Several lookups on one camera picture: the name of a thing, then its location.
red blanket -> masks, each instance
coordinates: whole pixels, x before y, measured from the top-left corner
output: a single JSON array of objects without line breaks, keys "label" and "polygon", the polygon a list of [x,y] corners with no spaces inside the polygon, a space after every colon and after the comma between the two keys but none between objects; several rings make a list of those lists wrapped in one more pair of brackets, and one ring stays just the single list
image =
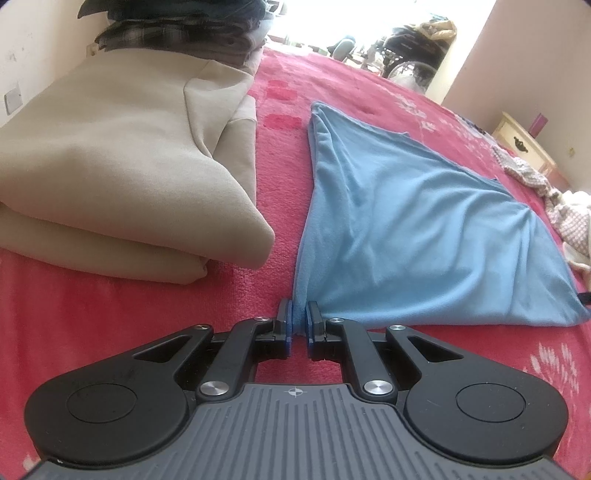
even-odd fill
[{"label": "red blanket", "polygon": [[[409,132],[447,158],[497,177],[547,222],[535,193],[507,177],[488,145],[451,112],[367,72],[317,55],[267,51],[251,94],[259,117],[258,207],[277,234],[261,270],[211,262],[205,279],[179,287],[77,273],[0,251],[0,473],[8,480],[21,477],[37,459],[22,412],[44,381],[196,323],[221,331],[250,316],[272,316],[280,299],[291,296],[313,187],[307,123],[314,100],[378,127]],[[421,330],[552,383],[570,410],[556,459],[576,477],[591,471],[589,324]],[[340,374],[335,364],[307,362],[298,339],[289,361],[261,365],[259,380],[337,382]]]}]

nightstand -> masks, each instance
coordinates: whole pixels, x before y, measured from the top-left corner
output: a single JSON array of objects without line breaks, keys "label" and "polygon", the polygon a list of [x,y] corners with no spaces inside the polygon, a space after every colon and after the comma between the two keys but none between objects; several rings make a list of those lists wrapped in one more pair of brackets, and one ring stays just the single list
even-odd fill
[{"label": "nightstand", "polygon": [[553,187],[562,192],[570,188],[569,182],[560,174],[556,163],[546,150],[511,115],[503,112],[501,123],[492,136],[499,144],[546,176]]}]

silver screw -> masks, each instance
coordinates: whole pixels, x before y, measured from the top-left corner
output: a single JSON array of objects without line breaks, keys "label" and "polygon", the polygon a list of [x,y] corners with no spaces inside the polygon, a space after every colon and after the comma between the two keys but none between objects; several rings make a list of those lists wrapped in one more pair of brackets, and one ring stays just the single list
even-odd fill
[{"label": "silver screw", "polygon": [[230,391],[230,386],[225,382],[205,382],[204,384],[199,387],[199,390],[203,395],[207,395],[208,397],[218,397],[220,395],[224,395]]},{"label": "silver screw", "polygon": [[363,386],[363,389],[372,395],[388,395],[394,390],[394,386],[384,380],[370,380]]}]

gray ribbed plate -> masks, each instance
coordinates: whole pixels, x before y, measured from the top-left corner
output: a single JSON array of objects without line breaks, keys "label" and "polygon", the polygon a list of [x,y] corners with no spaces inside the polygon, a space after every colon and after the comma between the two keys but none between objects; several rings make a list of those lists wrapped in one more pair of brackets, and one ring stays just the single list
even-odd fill
[{"label": "gray ribbed plate", "polygon": [[200,406],[168,448],[121,468],[42,463],[29,480],[564,480],[549,459],[507,469],[455,463],[420,443],[387,405],[345,385],[246,385]]}]

blue cloth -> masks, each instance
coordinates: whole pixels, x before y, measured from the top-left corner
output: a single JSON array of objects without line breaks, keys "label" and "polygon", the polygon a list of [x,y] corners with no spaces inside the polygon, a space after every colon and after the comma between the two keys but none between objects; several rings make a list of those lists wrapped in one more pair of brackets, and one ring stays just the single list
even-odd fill
[{"label": "blue cloth", "polygon": [[571,326],[589,312],[540,218],[496,180],[406,134],[325,105],[309,127],[314,193],[294,280],[306,302],[367,328]]}]

